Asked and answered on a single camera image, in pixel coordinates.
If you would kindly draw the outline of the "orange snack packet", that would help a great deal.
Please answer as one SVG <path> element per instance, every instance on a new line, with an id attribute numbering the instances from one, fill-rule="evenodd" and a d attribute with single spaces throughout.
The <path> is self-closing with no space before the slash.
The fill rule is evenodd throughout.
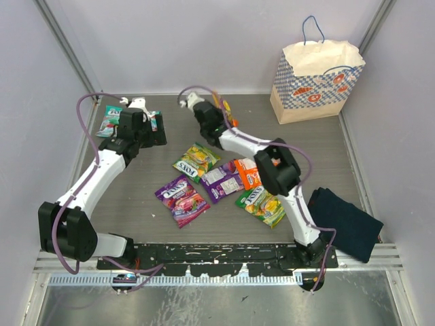
<path id="1" fill-rule="evenodd" d="M 213 97 L 215 105 L 217 107 L 219 107 L 220 109 L 224 110 L 225 116 L 226 116 L 230 126 L 231 127 L 238 127 L 239 121 L 233 117 L 232 111 L 231 111 L 231 108 L 230 108 L 230 105 L 228 104 L 228 102 L 215 91 L 213 91 L 211 93 L 211 95 Z"/>

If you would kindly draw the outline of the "teal Fox's candy bag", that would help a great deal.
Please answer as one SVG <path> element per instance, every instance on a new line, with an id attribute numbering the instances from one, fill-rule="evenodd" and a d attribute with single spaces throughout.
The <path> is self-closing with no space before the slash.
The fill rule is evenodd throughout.
<path id="1" fill-rule="evenodd" d="M 121 107 L 107 105 L 103 121 L 101 122 L 99 130 L 96 132 L 96 136 L 101 138 L 115 136 L 121 112 Z"/>
<path id="2" fill-rule="evenodd" d="M 149 111 L 148 112 L 148 117 L 149 117 L 153 132 L 156 132 L 158 130 L 158 122 L 157 122 L 158 115 L 160 115 L 160 111 Z"/>

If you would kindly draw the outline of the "purple Fox's berries candy bag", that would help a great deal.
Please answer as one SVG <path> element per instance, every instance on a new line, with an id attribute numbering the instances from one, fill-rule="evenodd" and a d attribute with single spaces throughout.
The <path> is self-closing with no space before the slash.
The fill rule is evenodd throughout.
<path id="1" fill-rule="evenodd" d="M 171 212 L 179 228 L 209 210 L 210 204 L 194 189 L 185 175 L 180 175 L 155 192 Z"/>

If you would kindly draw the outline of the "small purple snack packet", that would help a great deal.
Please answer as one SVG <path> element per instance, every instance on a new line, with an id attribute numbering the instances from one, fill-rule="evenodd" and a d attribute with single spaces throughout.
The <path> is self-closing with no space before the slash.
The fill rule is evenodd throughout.
<path id="1" fill-rule="evenodd" d="M 234 160 L 205 173 L 200 179 L 200 184 L 205 188 L 213 204 L 245 189 Z"/>

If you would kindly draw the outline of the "yellow green Fox's candy bag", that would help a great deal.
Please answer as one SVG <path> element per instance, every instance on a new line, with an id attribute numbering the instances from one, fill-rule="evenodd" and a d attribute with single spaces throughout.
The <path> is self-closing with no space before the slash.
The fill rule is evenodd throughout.
<path id="1" fill-rule="evenodd" d="M 262 185 L 244 191 L 235 204 L 270 228 L 274 228 L 285 217 L 281 202 Z"/>

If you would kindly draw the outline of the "checkered paper bakery bag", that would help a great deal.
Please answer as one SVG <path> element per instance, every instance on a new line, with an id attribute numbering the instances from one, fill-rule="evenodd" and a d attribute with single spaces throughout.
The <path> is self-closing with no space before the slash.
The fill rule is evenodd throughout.
<path id="1" fill-rule="evenodd" d="M 303 40 L 281 51 L 270 102 L 280 124 L 338 115 L 357 83 L 365 61 L 348 41 Z"/>

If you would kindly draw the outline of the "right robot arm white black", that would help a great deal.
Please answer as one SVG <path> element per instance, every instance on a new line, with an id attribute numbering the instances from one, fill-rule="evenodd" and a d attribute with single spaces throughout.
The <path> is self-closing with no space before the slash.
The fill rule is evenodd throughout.
<path id="1" fill-rule="evenodd" d="M 225 115 L 209 101 L 189 104 L 208 144 L 253 160 L 262 186 L 277 197 L 290 221 L 299 262 L 312 268 L 326 258 L 329 246 L 315 225 L 300 190 L 300 167 L 283 139 L 267 141 L 230 127 Z"/>

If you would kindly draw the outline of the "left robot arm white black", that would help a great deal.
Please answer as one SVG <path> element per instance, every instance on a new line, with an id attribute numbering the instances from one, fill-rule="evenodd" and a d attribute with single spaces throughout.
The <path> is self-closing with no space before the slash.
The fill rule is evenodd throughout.
<path id="1" fill-rule="evenodd" d="M 38 210 L 42 251 L 85 262 L 91 257 L 109 256 L 121 269 L 136 261 L 131 238 L 101 234 L 91 224 L 98 201 L 139 150 L 166 145 L 161 112 L 146 114 L 138 108 L 120 113 L 115 135 L 104 139 L 95 157 L 74 186 L 56 202 L 44 202 Z"/>

